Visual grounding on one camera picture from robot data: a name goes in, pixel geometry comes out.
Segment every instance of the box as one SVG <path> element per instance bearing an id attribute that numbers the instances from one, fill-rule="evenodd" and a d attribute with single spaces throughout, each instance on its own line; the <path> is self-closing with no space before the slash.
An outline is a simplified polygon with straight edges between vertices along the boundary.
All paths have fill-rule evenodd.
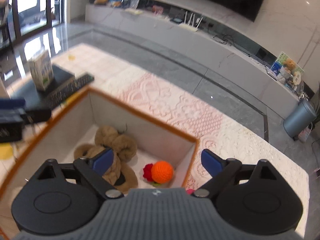
<path id="1" fill-rule="evenodd" d="M 28 60 L 28 63 L 36 89 L 45 91 L 54 79 L 49 51 L 41 49 Z"/>
<path id="2" fill-rule="evenodd" d="M 127 165 L 136 174 L 139 188 L 185 186 L 195 153 L 199 151 L 197 138 L 90 86 L 58 111 L 55 121 L 50 122 L 30 143 L 31 147 L 21 153 L 23 161 L 19 168 L 12 168 L 16 173 L 9 178 L 0 199 L 0 222 L 1 218 L 6 219 L 1 229 L 9 239 L 20 232 L 10 210 L 20 189 L 47 159 L 72 163 L 74 150 L 85 143 L 94 144 L 95 133 L 103 125 L 110 125 L 136 141 L 137 155 Z M 156 187 L 143 178 L 143 168 L 159 160 L 169 162 L 175 171 L 169 183 Z"/>

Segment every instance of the gray trash can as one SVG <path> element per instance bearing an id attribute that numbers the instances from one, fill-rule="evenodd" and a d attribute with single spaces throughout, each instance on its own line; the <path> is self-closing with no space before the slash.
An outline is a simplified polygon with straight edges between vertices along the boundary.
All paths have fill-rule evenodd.
<path id="1" fill-rule="evenodd" d="M 283 127 L 291 138 L 298 136 L 314 119 L 316 111 L 307 100 L 299 102 L 298 107 L 284 120 Z"/>

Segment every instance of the teddy bear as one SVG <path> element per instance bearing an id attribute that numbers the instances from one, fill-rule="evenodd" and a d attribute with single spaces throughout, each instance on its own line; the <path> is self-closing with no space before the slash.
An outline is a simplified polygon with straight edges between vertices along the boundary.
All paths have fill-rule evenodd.
<path id="1" fill-rule="evenodd" d="M 111 126 L 100 127 L 94 138 L 95 145 L 83 144 L 74 151 L 74 158 L 86 156 L 92 158 L 110 147 L 114 153 L 113 164 L 103 174 L 109 184 L 127 194 L 130 188 L 138 187 L 138 179 L 134 171 L 127 164 L 137 154 L 137 143 L 127 135 L 119 134 Z"/>
<path id="2" fill-rule="evenodd" d="M 296 68 L 295 62 L 290 58 L 288 58 L 285 62 L 283 62 L 283 66 L 290 73 L 292 70 Z"/>

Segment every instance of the red crocheted flower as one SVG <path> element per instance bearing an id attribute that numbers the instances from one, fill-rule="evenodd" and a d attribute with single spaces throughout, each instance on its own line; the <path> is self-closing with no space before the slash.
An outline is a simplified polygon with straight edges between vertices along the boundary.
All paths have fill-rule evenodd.
<path id="1" fill-rule="evenodd" d="M 149 182 L 153 182 L 152 176 L 151 176 L 151 168 L 152 168 L 153 164 L 147 164 L 144 168 L 143 168 L 143 177 L 145 179 L 147 179 L 147 181 Z"/>

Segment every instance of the remote control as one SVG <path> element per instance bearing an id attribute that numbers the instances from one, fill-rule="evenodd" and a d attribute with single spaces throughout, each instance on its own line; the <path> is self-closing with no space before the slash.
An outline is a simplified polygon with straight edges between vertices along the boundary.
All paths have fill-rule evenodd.
<path id="1" fill-rule="evenodd" d="M 66 99 L 68 99 L 71 95 L 79 91 L 85 85 L 94 81 L 94 77 L 88 73 L 84 74 L 83 76 L 74 79 L 65 87 L 61 88 L 60 90 L 54 92 L 53 94 L 49 95 L 46 100 L 45 104 L 50 109 L 54 109 L 63 103 Z"/>

